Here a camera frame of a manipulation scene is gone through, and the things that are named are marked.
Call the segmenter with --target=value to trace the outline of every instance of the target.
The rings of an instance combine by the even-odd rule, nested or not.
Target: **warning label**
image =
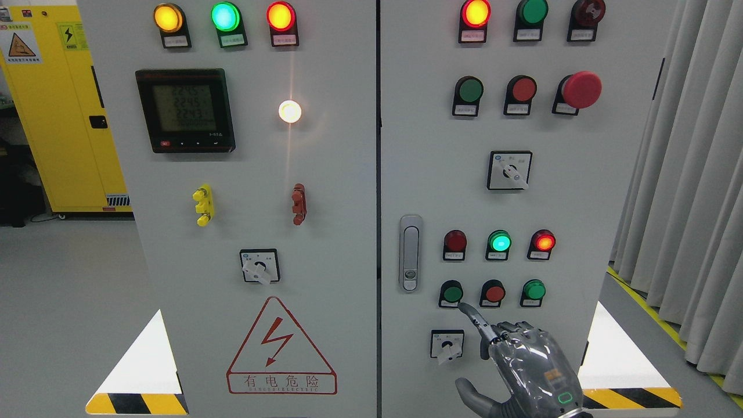
[[[41,64],[39,44],[31,23],[0,25],[0,50],[8,64]]]
[[[335,371],[294,315],[266,300],[227,371],[230,393],[334,395]]]
[[[88,50],[88,39],[85,38],[82,22],[60,22],[56,27],[66,51]]]

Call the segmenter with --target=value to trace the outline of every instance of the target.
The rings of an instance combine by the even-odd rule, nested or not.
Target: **yellow indicator light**
[[[181,8],[173,3],[159,4],[155,8],[155,24],[163,32],[178,32],[184,24]]]

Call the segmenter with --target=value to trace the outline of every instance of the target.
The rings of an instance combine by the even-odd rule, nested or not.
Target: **yellow safety cabinet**
[[[9,9],[1,65],[51,209],[130,212],[77,7]]]

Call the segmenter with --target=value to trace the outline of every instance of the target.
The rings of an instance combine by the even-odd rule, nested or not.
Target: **red emergency stop button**
[[[579,71],[562,83],[562,98],[575,109],[585,109],[599,100],[601,79],[590,71]]]

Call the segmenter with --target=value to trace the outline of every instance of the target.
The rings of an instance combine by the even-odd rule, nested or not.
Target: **digital power meter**
[[[153,152],[232,152],[222,68],[136,71]]]

